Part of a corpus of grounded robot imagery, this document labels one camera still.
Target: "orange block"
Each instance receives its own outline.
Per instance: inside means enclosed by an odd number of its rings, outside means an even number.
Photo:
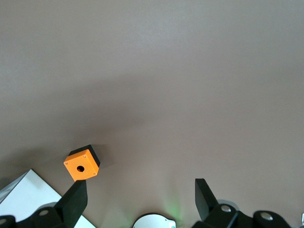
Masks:
[[[91,145],[72,151],[64,165],[74,181],[86,180],[98,174],[100,161]]]

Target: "silver screw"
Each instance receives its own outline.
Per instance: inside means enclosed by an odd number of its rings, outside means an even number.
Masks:
[[[270,214],[268,214],[267,212],[262,212],[262,213],[261,213],[261,217],[262,217],[263,219],[268,220],[268,221],[274,220],[274,218],[273,218]]]
[[[48,214],[48,210],[42,210],[42,211],[39,213],[40,216],[44,216],[44,215],[46,215],[46,214]]]
[[[222,209],[222,211],[224,211],[224,212],[231,212],[231,208],[230,208],[229,206],[227,206],[227,205],[221,206],[221,209]]]
[[[0,219],[0,225],[2,225],[2,224],[4,224],[4,223],[6,223],[6,218],[4,218],[4,219]]]

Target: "gray wall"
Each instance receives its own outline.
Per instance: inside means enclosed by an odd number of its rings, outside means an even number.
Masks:
[[[304,1],[0,1],[0,182],[94,144],[85,215],[199,219],[194,179],[301,225]]]

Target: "black robot arm part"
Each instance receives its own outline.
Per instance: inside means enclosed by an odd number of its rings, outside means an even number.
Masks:
[[[73,228],[86,205],[86,181],[77,180],[54,207],[41,208],[17,223],[13,216],[0,216],[0,228]]]
[[[291,228],[274,212],[256,211],[251,218],[231,205],[219,204],[205,179],[195,180],[195,204],[201,221],[192,228]]]
[[[204,179],[195,180],[195,203],[201,221],[192,228],[291,228],[278,214],[256,211],[253,218],[233,206],[219,204]],[[16,223],[0,216],[0,228],[73,228],[87,205],[86,181],[78,180],[54,207],[45,207]]]

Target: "hole in cube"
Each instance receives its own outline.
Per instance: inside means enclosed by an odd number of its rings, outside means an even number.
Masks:
[[[85,170],[85,168],[83,167],[83,166],[81,166],[81,165],[79,165],[78,167],[77,167],[77,171],[78,172],[83,172]]]

